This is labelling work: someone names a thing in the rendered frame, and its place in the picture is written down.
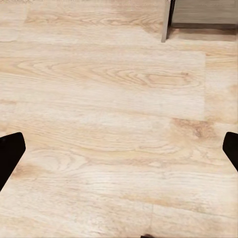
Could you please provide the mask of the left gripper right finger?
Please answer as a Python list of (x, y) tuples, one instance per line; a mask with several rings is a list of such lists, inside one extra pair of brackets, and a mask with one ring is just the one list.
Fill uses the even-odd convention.
[(238, 171), (238, 133), (226, 133), (223, 142), (223, 151)]

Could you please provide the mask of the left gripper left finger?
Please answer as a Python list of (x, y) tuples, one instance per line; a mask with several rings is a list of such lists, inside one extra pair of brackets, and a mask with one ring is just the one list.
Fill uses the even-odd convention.
[(26, 150), (22, 132), (0, 137), (0, 191)]

